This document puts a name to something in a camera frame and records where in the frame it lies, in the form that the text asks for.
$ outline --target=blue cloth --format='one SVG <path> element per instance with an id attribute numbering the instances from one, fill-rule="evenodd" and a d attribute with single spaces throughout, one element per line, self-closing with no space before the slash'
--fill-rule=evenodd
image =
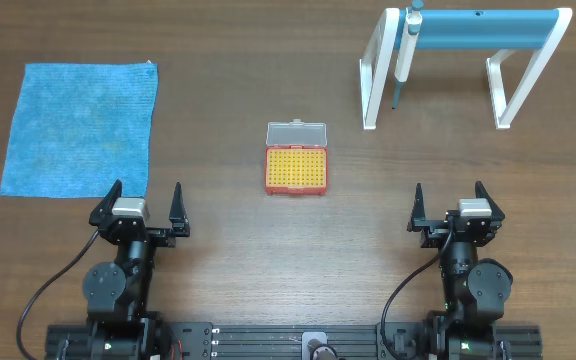
<path id="1" fill-rule="evenodd" d="M 144 196 L 157 65 L 28 64 L 1 195 Z"/>

